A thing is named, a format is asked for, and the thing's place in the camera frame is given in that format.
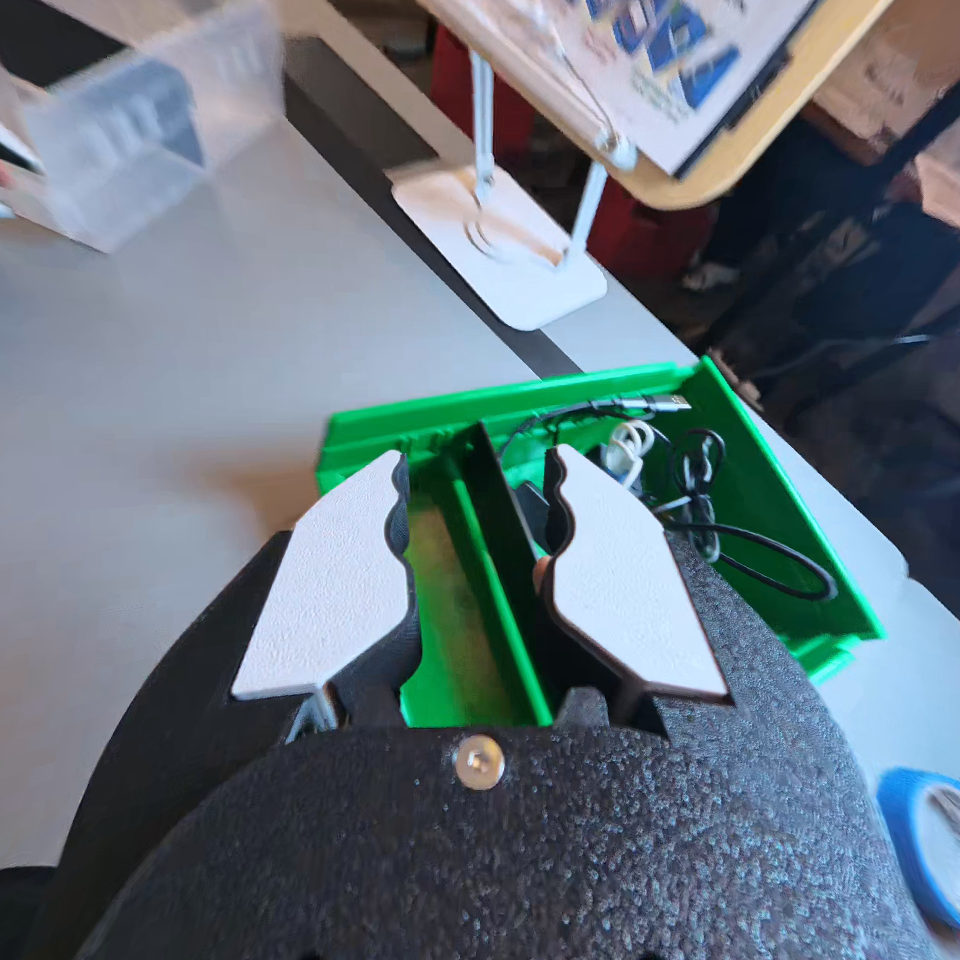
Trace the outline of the clear plastic bin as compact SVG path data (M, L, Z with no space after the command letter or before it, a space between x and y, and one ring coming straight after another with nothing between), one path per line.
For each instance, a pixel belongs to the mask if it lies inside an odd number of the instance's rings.
M271 2L3 1L2 217L111 253L283 114Z

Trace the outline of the green plastic bin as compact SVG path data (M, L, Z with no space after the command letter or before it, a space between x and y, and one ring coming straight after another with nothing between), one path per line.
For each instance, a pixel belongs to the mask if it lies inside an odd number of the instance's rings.
M444 460L454 436L483 422L512 490L543 489L546 450L567 443L584 454L606 441L622 402L655 396L690 404L653 414L659 432L640 477L653 506L682 495L683 462L693 464L706 432L717 477L708 485L716 521L809 558L834 580L833 599L791 597L719 562L716 570L773 629L814 685L851 664L861 642L883 639L881 621L788 478L770 442L711 361L579 373L510 386L447 393L334 414L318 455L325 495L387 450L407 458L414 497L425 511L425 541L409 553L423 636L423 659L400 693L413 727L518 724L522 706L507 688L494 650L493 616L482 611L480 577L468 547Z

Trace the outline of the blue tape roll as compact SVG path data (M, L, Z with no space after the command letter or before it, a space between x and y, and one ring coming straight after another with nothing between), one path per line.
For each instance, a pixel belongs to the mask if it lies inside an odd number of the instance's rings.
M876 800L906 885L920 912L959 930L959 781L894 767Z

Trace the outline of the instruction sheet on stand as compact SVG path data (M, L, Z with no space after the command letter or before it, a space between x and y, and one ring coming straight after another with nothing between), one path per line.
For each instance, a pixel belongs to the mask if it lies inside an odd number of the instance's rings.
M629 135L624 159L611 143L610 123L575 78L547 65L531 40L512 39L502 27L482 22L478 2L419 2L427 13L488 63L493 74L544 116L623 186L631 197L657 210L688 210L717 199L757 163L773 140L810 102L857 43L886 13L890 2L817 2L798 30L774 53L740 94L703 147L668 173L653 151Z

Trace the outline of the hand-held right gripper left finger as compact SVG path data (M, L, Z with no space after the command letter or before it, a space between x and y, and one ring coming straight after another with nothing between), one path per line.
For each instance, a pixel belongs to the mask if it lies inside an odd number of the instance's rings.
M423 658L409 466L390 449L294 524L231 686L239 701L304 694L323 729L404 726Z

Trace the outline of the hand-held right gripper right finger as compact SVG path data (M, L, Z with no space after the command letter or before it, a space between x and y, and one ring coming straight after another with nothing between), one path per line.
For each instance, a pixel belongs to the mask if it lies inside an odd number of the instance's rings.
M545 453L543 495L539 663L558 694L600 691L612 724L641 724L654 697L729 706L726 677L652 511L567 443Z

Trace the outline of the white document stand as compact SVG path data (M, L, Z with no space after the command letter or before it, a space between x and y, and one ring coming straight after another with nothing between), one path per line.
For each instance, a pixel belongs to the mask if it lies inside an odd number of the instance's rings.
M548 31L548 58L563 67L589 106L580 111L597 128L573 227L565 232L494 155L494 68L470 51L473 105L472 165L402 177L392 198L470 289L507 327L540 330L607 293L587 253L610 162L631 170L639 153L574 66L558 34Z

